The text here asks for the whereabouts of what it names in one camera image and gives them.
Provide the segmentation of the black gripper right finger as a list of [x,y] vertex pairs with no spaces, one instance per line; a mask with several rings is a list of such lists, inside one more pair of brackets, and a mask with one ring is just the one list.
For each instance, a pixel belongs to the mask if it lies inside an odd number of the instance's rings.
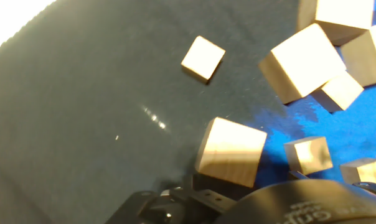
[[[305,176],[304,174],[298,172],[298,171],[289,171],[288,172],[288,179],[289,180],[302,180],[302,179],[308,179],[308,177]],[[376,195],[376,183],[373,183],[373,182],[355,182],[352,185],[359,187],[361,189],[364,189],[364,190]]]

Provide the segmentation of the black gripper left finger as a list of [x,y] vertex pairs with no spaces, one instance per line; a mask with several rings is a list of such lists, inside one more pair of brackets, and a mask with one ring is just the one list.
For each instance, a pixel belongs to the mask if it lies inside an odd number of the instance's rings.
[[237,202],[210,189],[195,190],[195,177],[157,193],[131,194],[105,224],[213,223]]

